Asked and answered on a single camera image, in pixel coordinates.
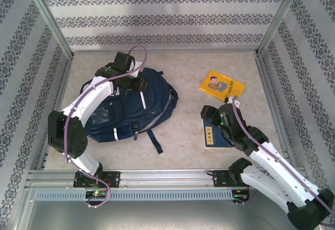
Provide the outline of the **circuit board with green light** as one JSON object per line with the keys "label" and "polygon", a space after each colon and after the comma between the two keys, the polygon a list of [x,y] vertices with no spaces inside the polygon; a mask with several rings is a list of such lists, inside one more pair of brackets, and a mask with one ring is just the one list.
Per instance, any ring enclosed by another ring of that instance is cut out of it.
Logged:
{"label": "circuit board with green light", "polygon": [[104,199],[106,198],[106,191],[87,191],[85,194],[86,199]]}

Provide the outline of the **dark blue book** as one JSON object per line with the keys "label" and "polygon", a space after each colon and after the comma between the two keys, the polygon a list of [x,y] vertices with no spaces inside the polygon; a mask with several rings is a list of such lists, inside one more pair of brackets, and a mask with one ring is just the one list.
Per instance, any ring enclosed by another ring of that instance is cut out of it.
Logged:
{"label": "dark blue book", "polygon": [[210,124],[209,121],[203,121],[205,149],[228,149],[232,146],[221,135],[220,128]]}

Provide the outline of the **yellow cartoon book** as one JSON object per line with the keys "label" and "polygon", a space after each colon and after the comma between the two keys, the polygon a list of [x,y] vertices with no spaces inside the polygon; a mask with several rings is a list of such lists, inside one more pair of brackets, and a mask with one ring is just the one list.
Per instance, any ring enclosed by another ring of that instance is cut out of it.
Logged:
{"label": "yellow cartoon book", "polygon": [[224,101],[226,98],[240,97],[245,89],[245,84],[226,75],[210,70],[199,86],[199,90]]}

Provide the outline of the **thin aluminium rail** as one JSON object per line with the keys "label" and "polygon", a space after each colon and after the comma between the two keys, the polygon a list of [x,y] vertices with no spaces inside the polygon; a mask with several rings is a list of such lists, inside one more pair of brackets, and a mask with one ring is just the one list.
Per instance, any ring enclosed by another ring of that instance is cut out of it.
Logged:
{"label": "thin aluminium rail", "polygon": [[[74,55],[103,55],[116,54],[116,51],[99,51],[99,50],[79,50]],[[187,50],[147,50],[147,54],[176,54],[176,53],[256,53],[256,49],[187,49]]]}

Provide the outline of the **navy blue backpack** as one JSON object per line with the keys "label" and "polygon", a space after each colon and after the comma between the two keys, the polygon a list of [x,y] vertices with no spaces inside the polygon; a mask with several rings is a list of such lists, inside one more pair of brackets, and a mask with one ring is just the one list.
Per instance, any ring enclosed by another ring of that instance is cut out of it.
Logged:
{"label": "navy blue backpack", "polygon": [[178,94],[164,79],[163,72],[144,68],[139,76],[147,82],[143,92],[119,89],[105,98],[90,115],[84,131],[98,143],[147,133],[158,154],[163,153],[152,129],[169,119],[176,108]]}

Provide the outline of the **aluminium side rail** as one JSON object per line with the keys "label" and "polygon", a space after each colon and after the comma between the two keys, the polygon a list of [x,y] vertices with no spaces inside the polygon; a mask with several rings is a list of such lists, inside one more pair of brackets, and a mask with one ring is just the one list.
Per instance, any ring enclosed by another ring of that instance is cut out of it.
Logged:
{"label": "aluminium side rail", "polygon": [[270,113],[274,122],[274,126],[277,132],[278,141],[281,150],[286,153],[288,161],[294,167],[300,167],[296,161],[291,142],[285,129],[285,125],[280,113],[280,108],[277,104],[275,93],[273,91],[270,78],[267,74],[263,60],[254,53],[254,59],[259,72],[261,83],[265,92],[266,100],[269,105]]}
{"label": "aluminium side rail", "polygon": [[[56,92],[56,96],[55,96],[55,100],[53,102],[52,105],[52,110],[58,110],[60,109],[62,102],[63,102],[63,98],[65,95],[65,90],[66,90],[66,86],[68,84],[68,80],[69,80],[69,75],[71,72],[71,67],[73,64],[73,60],[74,60],[74,56],[72,56],[70,59],[68,59],[66,66],[64,68],[64,71],[62,73],[61,76],[61,81],[59,83],[57,92]],[[49,151],[49,145],[48,145],[48,127],[46,127],[45,133],[44,133],[44,137],[43,137],[43,141],[42,141],[42,145],[41,148],[36,156],[36,160],[35,160],[35,165],[33,166],[33,170],[41,170],[44,169],[45,166],[45,157],[47,156]]]}

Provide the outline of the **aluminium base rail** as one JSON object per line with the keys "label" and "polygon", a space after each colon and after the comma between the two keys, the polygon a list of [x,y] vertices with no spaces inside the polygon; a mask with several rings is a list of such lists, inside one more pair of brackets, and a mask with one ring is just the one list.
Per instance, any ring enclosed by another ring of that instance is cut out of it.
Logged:
{"label": "aluminium base rail", "polygon": [[[72,189],[75,170],[32,170],[25,189]],[[162,190],[213,188],[212,177],[205,169],[121,170],[120,189]]]}

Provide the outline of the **aluminium frame post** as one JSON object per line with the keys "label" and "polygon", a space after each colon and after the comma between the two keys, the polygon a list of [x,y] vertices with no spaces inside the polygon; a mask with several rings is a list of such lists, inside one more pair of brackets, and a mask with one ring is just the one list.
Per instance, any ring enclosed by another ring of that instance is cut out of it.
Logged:
{"label": "aluminium frame post", "polygon": [[43,19],[45,20],[46,24],[52,31],[53,35],[55,36],[55,39],[57,40],[58,44],[60,45],[62,51],[67,55],[68,58],[73,57],[73,52],[63,34],[61,31],[54,15],[52,14],[52,11],[50,10],[46,0],[33,0],[35,4],[37,5],[40,13],[43,16]]}
{"label": "aluminium frame post", "polygon": [[267,48],[268,44],[270,43],[271,39],[273,38],[274,34],[276,33],[277,28],[283,21],[290,5],[292,4],[293,0],[282,0],[273,19],[271,20],[269,27],[267,28],[260,45],[255,51],[256,56],[260,56],[263,54],[264,50]]}

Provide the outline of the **grey metal panel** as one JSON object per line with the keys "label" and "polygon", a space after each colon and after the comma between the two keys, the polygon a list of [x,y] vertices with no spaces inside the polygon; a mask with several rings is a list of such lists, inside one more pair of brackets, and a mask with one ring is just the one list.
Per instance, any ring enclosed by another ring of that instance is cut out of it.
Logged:
{"label": "grey metal panel", "polygon": [[296,230],[261,194],[245,205],[229,200],[110,201],[98,209],[83,200],[43,201],[34,192],[7,230]]}

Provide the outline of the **small circuit board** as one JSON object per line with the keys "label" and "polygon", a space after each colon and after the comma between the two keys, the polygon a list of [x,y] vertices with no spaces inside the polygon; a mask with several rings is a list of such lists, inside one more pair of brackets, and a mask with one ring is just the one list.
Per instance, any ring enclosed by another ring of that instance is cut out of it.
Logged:
{"label": "small circuit board", "polygon": [[248,189],[244,190],[233,190],[232,195],[236,201],[246,202],[249,200],[250,191]]}

